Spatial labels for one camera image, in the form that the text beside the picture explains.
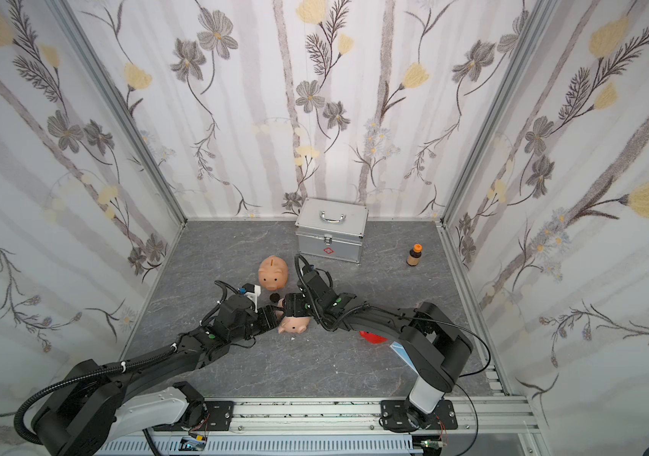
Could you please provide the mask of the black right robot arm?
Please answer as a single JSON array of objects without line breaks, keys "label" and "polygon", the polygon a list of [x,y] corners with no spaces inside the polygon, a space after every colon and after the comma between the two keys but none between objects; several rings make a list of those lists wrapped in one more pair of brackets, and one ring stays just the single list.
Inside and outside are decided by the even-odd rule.
[{"label": "black right robot arm", "polygon": [[472,340],[486,346],[483,338],[453,323],[433,303],[389,310],[355,294],[336,292],[330,273],[301,254],[294,265],[299,292],[284,298],[285,317],[306,315],[330,333],[365,332],[397,342],[413,364],[416,383],[400,404],[381,410],[379,425],[392,433],[426,431],[432,424],[445,429],[436,410],[444,395],[460,387],[474,351]]}]

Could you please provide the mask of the pink piggy bank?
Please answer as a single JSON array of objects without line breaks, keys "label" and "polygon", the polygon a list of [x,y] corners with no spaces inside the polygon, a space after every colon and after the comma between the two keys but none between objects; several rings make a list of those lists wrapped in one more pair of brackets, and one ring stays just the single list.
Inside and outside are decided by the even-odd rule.
[{"label": "pink piggy bank", "polygon": [[262,261],[258,270],[260,285],[265,290],[275,292],[284,289],[288,282],[288,266],[278,256],[269,256]]},{"label": "pink piggy bank", "polygon": [[280,324],[278,327],[278,333],[288,333],[288,334],[302,334],[304,333],[309,323],[311,322],[311,317],[285,317],[284,316],[284,299],[282,298],[277,307],[277,317],[280,319]]}]

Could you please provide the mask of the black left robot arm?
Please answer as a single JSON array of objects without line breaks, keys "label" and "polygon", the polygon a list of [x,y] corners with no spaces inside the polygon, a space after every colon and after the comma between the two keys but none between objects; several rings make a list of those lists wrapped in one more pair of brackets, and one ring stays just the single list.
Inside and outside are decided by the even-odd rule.
[{"label": "black left robot arm", "polygon": [[189,332],[145,355],[98,365],[77,364],[61,381],[29,397],[14,415],[14,430],[52,455],[92,455],[121,420],[117,410],[144,391],[180,374],[200,370],[229,353],[240,341],[276,329],[281,308],[258,308],[246,294],[223,294]]}]

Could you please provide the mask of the red piggy bank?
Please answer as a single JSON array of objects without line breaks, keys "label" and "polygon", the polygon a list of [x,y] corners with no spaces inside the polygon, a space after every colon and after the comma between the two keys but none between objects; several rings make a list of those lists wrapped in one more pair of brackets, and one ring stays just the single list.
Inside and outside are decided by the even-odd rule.
[{"label": "red piggy bank", "polygon": [[360,336],[371,344],[381,344],[388,341],[386,337],[377,336],[376,334],[371,334],[371,332],[360,331]]}]

